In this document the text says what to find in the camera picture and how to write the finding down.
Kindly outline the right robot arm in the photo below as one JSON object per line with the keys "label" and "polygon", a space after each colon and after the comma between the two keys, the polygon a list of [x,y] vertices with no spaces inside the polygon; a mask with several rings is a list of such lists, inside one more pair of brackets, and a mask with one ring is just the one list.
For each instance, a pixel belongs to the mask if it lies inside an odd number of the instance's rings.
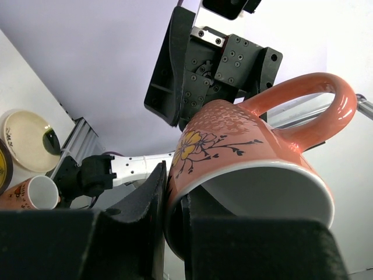
{"label": "right robot arm", "polygon": [[[258,1],[202,1],[192,12],[177,5],[171,15],[144,99],[146,109],[172,127],[184,128],[208,102],[249,99],[270,88],[283,55],[244,37],[244,16]],[[113,152],[74,160],[65,155],[54,180],[67,207],[80,196],[148,178],[185,148],[163,155],[124,157]]]}

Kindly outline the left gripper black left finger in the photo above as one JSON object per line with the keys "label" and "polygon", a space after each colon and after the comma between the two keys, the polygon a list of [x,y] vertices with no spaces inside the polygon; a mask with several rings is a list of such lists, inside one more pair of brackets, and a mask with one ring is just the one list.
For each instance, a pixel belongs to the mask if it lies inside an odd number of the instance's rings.
{"label": "left gripper black left finger", "polygon": [[1,212],[2,279],[162,279],[167,168],[101,211]]}

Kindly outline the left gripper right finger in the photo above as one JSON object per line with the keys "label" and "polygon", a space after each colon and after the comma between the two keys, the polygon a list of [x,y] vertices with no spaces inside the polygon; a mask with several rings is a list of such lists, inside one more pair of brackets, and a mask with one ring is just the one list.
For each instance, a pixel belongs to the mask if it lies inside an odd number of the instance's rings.
{"label": "left gripper right finger", "polygon": [[229,213],[203,188],[181,201],[187,279],[348,279],[320,222]]}

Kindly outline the orange floral mug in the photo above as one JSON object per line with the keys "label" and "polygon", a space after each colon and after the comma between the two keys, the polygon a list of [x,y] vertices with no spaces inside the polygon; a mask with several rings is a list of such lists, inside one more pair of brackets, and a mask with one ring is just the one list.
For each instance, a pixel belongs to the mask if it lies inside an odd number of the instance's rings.
{"label": "orange floral mug", "polygon": [[[314,93],[334,98],[312,121],[273,128],[262,119],[270,109]],[[356,109],[352,87],[323,72],[284,81],[238,104],[206,103],[183,130],[168,174],[164,235],[170,249],[185,255],[177,228],[181,200],[197,187],[236,216],[305,218],[331,227],[332,192],[303,153],[343,130]]]}

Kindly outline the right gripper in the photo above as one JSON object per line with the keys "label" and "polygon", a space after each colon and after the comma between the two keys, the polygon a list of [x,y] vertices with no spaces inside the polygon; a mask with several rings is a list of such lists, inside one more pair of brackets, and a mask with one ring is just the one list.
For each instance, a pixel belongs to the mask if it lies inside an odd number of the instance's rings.
{"label": "right gripper", "polygon": [[249,99],[273,86],[282,53],[234,33],[195,25],[196,13],[173,9],[144,106],[184,129],[206,103]]}

